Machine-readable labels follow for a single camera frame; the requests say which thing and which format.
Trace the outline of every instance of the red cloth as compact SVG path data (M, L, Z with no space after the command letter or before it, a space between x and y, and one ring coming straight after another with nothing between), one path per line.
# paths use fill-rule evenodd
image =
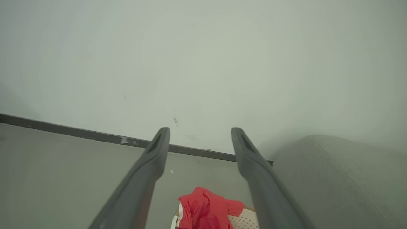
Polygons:
M244 207L240 201L226 200L201 187L178 200L184 212L181 229L233 229L228 215L239 216Z

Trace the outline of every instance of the scuff mark on wall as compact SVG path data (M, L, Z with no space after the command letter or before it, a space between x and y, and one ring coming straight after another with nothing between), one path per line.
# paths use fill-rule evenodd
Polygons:
M175 119L175 117L174 117L174 122L175 122L175 125L178 127L178 121Z
M122 144L128 144L129 142L127 141L127 138L126 137L122 137L122 140L120 140L120 142L122 143Z
M187 135L186 138L190 141L196 141L198 139L194 134Z

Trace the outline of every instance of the concrete floor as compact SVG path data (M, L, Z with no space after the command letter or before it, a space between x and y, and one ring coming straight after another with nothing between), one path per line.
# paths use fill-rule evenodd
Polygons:
M143 150L0 123L0 228L87 228ZM253 207L235 162L169 153L146 228L196 186Z

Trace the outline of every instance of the white wall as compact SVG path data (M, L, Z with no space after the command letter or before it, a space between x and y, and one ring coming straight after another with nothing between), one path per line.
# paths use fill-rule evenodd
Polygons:
M407 151L406 1L3 0L0 113L266 157L309 134Z

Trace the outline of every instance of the gray cushion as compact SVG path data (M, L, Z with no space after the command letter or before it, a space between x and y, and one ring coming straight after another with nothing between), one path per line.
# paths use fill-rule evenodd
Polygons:
M311 135L274 171L317 228L407 228L407 154Z

